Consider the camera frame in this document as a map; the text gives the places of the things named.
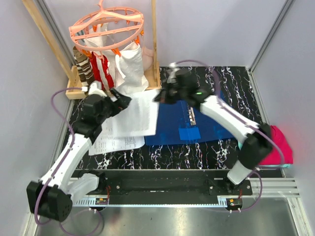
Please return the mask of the blue plastic folder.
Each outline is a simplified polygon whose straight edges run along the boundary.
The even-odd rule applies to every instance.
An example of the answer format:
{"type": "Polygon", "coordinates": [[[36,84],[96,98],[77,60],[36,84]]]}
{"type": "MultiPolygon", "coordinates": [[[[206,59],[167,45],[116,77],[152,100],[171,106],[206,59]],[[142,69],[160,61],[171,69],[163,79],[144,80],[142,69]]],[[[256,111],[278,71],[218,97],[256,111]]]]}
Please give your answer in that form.
{"type": "Polygon", "coordinates": [[[234,138],[215,120],[190,107],[185,101],[160,104],[156,134],[145,137],[148,146],[185,145],[234,138]]]}

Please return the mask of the white printed paper files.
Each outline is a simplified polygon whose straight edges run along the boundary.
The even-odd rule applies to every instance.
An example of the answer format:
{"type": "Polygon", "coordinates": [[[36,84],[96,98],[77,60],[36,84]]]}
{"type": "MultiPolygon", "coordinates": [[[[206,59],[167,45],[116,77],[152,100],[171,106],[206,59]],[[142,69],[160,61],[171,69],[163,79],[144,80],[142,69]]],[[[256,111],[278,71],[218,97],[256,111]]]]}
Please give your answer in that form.
{"type": "Polygon", "coordinates": [[[159,90],[132,94],[129,106],[102,124],[102,131],[115,138],[153,136],[157,130],[159,103],[154,101],[159,90]]]}

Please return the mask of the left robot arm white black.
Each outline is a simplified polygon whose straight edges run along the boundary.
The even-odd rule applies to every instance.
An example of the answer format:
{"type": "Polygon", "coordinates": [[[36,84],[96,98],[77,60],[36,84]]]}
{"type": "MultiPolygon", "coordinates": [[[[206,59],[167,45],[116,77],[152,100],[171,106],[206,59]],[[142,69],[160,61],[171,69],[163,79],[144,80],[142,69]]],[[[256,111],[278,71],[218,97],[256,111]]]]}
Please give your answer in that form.
{"type": "Polygon", "coordinates": [[[102,132],[104,121],[125,110],[131,102],[130,97],[114,88],[110,92],[115,100],[98,88],[89,89],[79,119],[68,127],[70,136],[58,159],[39,181],[28,184],[29,207],[37,224],[40,223],[40,216],[63,222],[78,200],[91,191],[100,195],[106,190],[106,182],[98,174],[83,174],[74,182],[70,182],[70,179],[80,160],[102,132]]]}

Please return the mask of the white table form sheet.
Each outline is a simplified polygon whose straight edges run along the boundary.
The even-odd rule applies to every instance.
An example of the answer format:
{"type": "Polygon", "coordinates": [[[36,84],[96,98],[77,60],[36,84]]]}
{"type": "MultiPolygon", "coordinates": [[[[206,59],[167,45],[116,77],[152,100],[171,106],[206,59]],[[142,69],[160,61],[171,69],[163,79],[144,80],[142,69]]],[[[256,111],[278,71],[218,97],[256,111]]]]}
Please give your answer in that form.
{"type": "Polygon", "coordinates": [[[114,136],[114,131],[118,131],[118,128],[114,128],[111,119],[107,119],[102,124],[102,132],[89,149],[88,154],[92,156],[121,150],[137,149],[145,144],[143,136],[135,137],[127,134],[127,136],[116,137],[114,136]]]}

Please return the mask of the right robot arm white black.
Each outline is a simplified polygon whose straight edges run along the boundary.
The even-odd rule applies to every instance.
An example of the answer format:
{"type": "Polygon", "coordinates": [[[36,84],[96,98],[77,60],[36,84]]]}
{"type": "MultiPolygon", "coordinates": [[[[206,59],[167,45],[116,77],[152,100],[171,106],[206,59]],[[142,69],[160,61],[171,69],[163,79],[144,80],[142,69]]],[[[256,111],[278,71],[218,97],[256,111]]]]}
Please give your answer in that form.
{"type": "Polygon", "coordinates": [[[189,78],[189,71],[174,67],[168,70],[168,74],[164,86],[154,98],[155,102],[174,104],[183,100],[220,124],[241,144],[238,160],[223,183],[227,194],[236,194],[245,178],[273,150],[270,125],[258,124],[241,115],[211,90],[199,87],[189,78]]]}

